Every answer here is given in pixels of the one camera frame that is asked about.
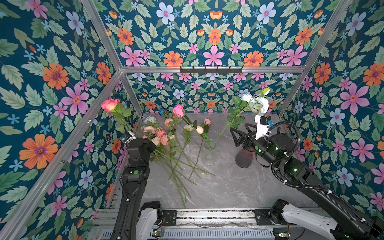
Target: gray marble surface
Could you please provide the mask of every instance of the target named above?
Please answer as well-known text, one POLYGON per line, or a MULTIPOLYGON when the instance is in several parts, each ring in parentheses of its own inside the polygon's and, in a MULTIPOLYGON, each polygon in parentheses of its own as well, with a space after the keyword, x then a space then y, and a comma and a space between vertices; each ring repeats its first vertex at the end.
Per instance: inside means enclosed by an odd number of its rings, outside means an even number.
MULTIPOLYGON (((164 127, 164 117, 157 114, 146 114, 146 116, 156 116, 158 123, 164 127)), ((243 116, 246 117, 244 122, 254 123, 254 114, 244 114, 243 116)), ((188 117, 192 121, 196 119, 199 124, 205 118, 210 119, 212 124, 207 136, 214 140, 227 124, 226 114, 188 114, 188 117)), ((275 114, 272 115, 272 120, 280 121, 275 114)), ((243 125, 239 129, 246 131, 243 125)), ((279 182, 272 175, 270 168, 260 166, 255 159, 246 169, 237 166, 235 156, 241 147, 235 147, 229 129, 221 136, 218 146, 215 148, 216 163, 211 166, 203 163, 204 147, 199 154, 201 137, 196 132, 193 134, 194 140, 186 148, 186 154, 191 160, 198 160, 197 165, 200 168, 217 176, 201 174, 201 179, 199 179, 192 174, 191 180, 197 185, 183 180, 190 194, 187 197, 187 208, 271 207, 277 199, 284 199, 298 207, 317 207, 303 193, 279 182)), ((259 158, 259 161, 265 164, 263 159, 259 158)), ((151 173, 142 203, 160 201, 163 208, 183 208, 176 185, 168 181, 170 171, 158 162, 151 162, 150 169, 151 173)), ((186 167, 182 173, 189 177, 190 168, 186 167)))

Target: clear glass vase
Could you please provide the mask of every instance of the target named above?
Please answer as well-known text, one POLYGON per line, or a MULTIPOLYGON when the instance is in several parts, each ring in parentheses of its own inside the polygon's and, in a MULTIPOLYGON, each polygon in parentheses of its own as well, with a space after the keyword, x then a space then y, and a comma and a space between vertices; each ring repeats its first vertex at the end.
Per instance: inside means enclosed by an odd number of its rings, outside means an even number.
POLYGON ((210 139, 211 145, 209 146, 206 141, 204 141, 204 148, 202 148, 203 151, 203 157, 202 157, 202 162, 205 165, 211 166, 216 163, 216 154, 215 152, 217 151, 217 144, 215 143, 215 140, 210 139))

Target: blue flower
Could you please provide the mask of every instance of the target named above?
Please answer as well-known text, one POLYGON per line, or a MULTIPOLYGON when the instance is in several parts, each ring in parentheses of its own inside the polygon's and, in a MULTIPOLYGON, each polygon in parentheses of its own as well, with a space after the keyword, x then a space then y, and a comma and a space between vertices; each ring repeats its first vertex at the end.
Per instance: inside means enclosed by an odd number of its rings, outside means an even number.
POLYGON ((63 6, 61 6, 59 3, 57 3, 57 7, 56 7, 60 12, 63 12, 63 6))
POLYGON ((328 15, 322 15, 321 16, 321 18, 320 18, 320 22, 323 22, 324 20, 326 20, 326 17, 327 17, 328 15))
POLYGON ((24 57, 28 58, 29 61, 31 59, 35 59, 35 57, 33 56, 33 53, 29 53, 27 50, 24 50, 24 52, 26 53, 24 54, 24 57))
POLYGON ((88 40, 88 35, 87 35, 87 32, 86 31, 81 31, 83 33, 83 38, 87 39, 88 40))
POLYGON ((50 129, 48 129, 48 128, 49 128, 49 125, 47 125, 47 126, 40 125, 40 127, 42 128, 42 130, 40 130, 40 133, 44 133, 44 135, 46 135, 47 132, 50 132, 50 131, 51 131, 50 129))
POLYGON ((334 70, 334 71, 331 71, 331 74, 330 74, 330 76, 331 76, 332 78, 336 77, 336 70, 334 70))
POLYGON ((19 123, 19 121, 17 120, 19 118, 20 117, 16 117, 16 115, 12 114, 12 117, 7 117, 7 120, 10 120, 11 124, 13 125, 14 123, 19 123))
POLYGON ((373 13, 374 10, 376 10, 376 4, 369 8, 369 13, 373 13))
POLYGON ((60 188, 56 188, 56 191, 53 194, 57 197, 60 194, 60 188))
POLYGON ((85 71, 85 69, 83 69, 83 71, 81 72, 81 74, 83 75, 83 77, 86 77, 88 73, 85 71))
POLYGON ((355 157, 353 157, 353 156, 349 156, 349 159, 348 160, 350 160, 351 161, 351 163, 355 163, 356 161, 355 161, 355 157))
POLYGON ((175 24, 169 22, 169 25, 167 26, 167 28, 170 28, 171 30, 173 30, 173 29, 175 29, 175 24))
POLYGON ((347 72, 347 70, 344 70, 344 72, 341 74, 343 77, 346 77, 346 76, 348 76, 348 73, 349 72, 347 72))
POLYGON ((257 17, 257 15, 259 15, 259 10, 258 9, 256 9, 256 11, 252 12, 252 16, 257 17))
POLYGON ((122 15, 121 13, 119 13, 119 18, 123 21, 125 18, 124 18, 125 16, 124 15, 122 15))
POLYGON ((311 18, 313 18, 313 15, 312 15, 312 13, 311 13, 311 14, 309 14, 309 15, 307 15, 307 19, 308 19, 308 20, 311 20, 311 18))
POLYGON ((332 178, 333 178, 333 180, 334 181, 336 181, 338 178, 339 178, 339 176, 337 176, 335 173, 332 175, 332 178))
POLYGON ((362 182, 361 177, 359 176, 355 176, 355 180, 357 180, 357 182, 362 182))
POLYGON ((111 16, 104 15, 104 17, 105 17, 105 20, 108 21, 109 23, 112 21, 111 16))
POLYGON ((70 185, 70 182, 72 182, 72 180, 70 180, 70 178, 68 178, 67 180, 64 181, 65 185, 64 187, 67 187, 70 185))
POLYGON ((263 24, 261 24, 261 23, 257 23, 256 24, 256 29, 258 29, 258 30, 260 30, 261 28, 263 28, 264 26, 263 26, 263 24))
POLYGON ((23 168, 23 166, 21 165, 23 163, 23 161, 17 161, 16 159, 13 161, 15 164, 12 164, 11 166, 9 166, 9 168, 13 168, 13 171, 14 172, 17 172, 17 169, 19 168, 23 168))
POLYGON ((228 21, 228 15, 227 16, 223 16, 223 19, 221 19, 221 21, 226 23, 228 21))
POLYGON ((347 39, 347 32, 343 33, 343 35, 340 37, 342 40, 347 39))
POLYGON ((36 44, 36 46, 37 46, 36 51, 41 52, 41 53, 43 53, 43 52, 46 51, 46 50, 44 49, 44 45, 36 44))
POLYGON ((62 233, 61 234, 64 234, 64 235, 67 235, 67 233, 70 231, 70 226, 68 225, 68 226, 65 226, 64 227, 64 231, 62 231, 62 233))
POLYGON ((205 21, 205 23, 210 22, 209 16, 204 16, 203 21, 205 21))
POLYGON ((48 116, 49 114, 52 114, 52 108, 47 106, 46 109, 43 109, 43 112, 45 112, 46 115, 48 116))
POLYGON ((78 190, 77 194, 81 194, 83 192, 84 188, 79 187, 77 190, 78 190))

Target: floral wallpaper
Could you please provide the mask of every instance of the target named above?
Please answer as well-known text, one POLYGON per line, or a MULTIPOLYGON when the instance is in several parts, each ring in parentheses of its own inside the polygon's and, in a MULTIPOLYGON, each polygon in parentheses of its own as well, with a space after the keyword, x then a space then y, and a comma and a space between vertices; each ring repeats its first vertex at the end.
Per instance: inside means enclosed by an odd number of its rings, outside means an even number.
POLYGON ((226 113, 232 96, 255 94, 270 87, 268 112, 277 113, 295 83, 293 73, 181 74, 134 73, 128 75, 144 112, 172 108, 180 103, 187 112, 226 113))
POLYGON ((300 159, 358 210, 383 218, 384 1, 355 0, 285 119, 300 128, 300 159))
MULTIPOLYGON (((96 1, 126 66, 303 65, 333 0, 96 1)), ((322 56, 328 56, 324 49, 322 56)))
MULTIPOLYGON (((77 0, 3 1, 0 19, 2 228, 114 68, 77 0)), ((121 82, 113 94, 132 108, 121 82)), ((101 110, 19 239, 86 239, 125 154, 120 135, 101 110)))

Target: peach rose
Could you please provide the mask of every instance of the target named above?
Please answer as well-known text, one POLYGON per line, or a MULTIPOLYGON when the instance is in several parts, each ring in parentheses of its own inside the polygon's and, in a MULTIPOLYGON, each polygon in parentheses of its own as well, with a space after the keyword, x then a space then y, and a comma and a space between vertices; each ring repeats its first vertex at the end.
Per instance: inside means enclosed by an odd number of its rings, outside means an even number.
POLYGON ((117 104, 120 103, 120 100, 119 99, 109 99, 109 100, 106 100, 105 102, 103 102, 101 104, 101 107, 107 111, 107 112, 111 112, 112 110, 115 109, 115 107, 117 106, 117 104))

